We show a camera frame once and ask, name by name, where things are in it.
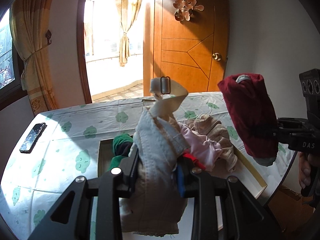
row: phone screen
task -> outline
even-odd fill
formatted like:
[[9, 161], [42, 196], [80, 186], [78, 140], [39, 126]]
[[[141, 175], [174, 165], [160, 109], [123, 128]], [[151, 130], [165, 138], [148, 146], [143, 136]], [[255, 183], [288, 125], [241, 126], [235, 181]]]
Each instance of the phone screen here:
[[34, 141], [37, 139], [37, 136], [40, 134], [44, 126], [45, 126], [45, 123], [35, 124], [35, 126], [31, 129], [30, 133], [27, 135], [26, 139], [24, 140], [20, 148], [21, 152], [30, 151]]

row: green and black cloth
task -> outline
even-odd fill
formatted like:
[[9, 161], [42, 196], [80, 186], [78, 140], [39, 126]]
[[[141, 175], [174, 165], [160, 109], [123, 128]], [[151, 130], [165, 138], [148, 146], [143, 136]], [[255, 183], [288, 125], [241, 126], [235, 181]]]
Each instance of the green and black cloth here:
[[111, 160], [108, 171], [119, 167], [121, 160], [128, 157], [132, 144], [133, 139], [127, 133], [121, 134], [113, 139], [112, 152], [115, 156]]

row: camera lens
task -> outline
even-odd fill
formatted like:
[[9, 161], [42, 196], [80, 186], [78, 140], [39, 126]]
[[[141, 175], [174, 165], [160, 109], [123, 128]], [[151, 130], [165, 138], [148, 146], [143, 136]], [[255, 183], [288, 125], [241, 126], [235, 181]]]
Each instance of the camera lens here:
[[320, 92], [320, 87], [319, 87], [319, 83], [318, 83], [317, 80], [315, 80], [314, 85], [315, 85], [315, 91], [316, 91], [316, 93], [319, 94], [319, 92]]
[[307, 92], [307, 86], [305, 82], [302, 82], [302, 89], [303, 89], [303, 92]]
[[313, 94], [313, 86], [310, 80], [307, 81], [307, 87], [310, 94]]

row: chinese character decoration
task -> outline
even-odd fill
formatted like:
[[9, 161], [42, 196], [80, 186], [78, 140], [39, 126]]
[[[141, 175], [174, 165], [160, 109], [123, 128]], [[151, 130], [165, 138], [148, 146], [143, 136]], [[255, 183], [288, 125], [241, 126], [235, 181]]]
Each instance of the chinese character decoration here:
[[197, 5], [196, 0], [175, 0], [173, 6], [177, 9], [174, 13], [174, 17], [177, 21], [183, 21], [186, 19], [190, 21], [190, 15], [192, 15], [192, 10], [203, 11], [203, 5]]

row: white tablecloth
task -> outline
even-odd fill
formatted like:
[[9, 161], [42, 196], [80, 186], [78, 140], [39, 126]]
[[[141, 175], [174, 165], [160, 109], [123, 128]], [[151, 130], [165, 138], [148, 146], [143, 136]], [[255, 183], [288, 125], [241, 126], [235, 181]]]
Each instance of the white tablecloth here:
[[[136, 98], [74, 106], [34, 118], [14, 148], [1, 181], [0, 213], [18, 239], [29, 237], [77, 176], [97, 177], [100, 141], [124, 132], [133, 134], [141, 111], [141, 98]], [[294, 152], [280, 144], [272, 166], [258, 165], [245, 152], [220, 92], [189, 94], [174, 116], [177, 121], [183, 121], [201, 114], [211, 114], [221, 120], [229, 130], [231, 142], [265, 179], [268, 186], [259, 198], [264, 204], [281, 182]], [[20, 153], [27, 134], [41, 122], [47, 127], [31, 154]]]

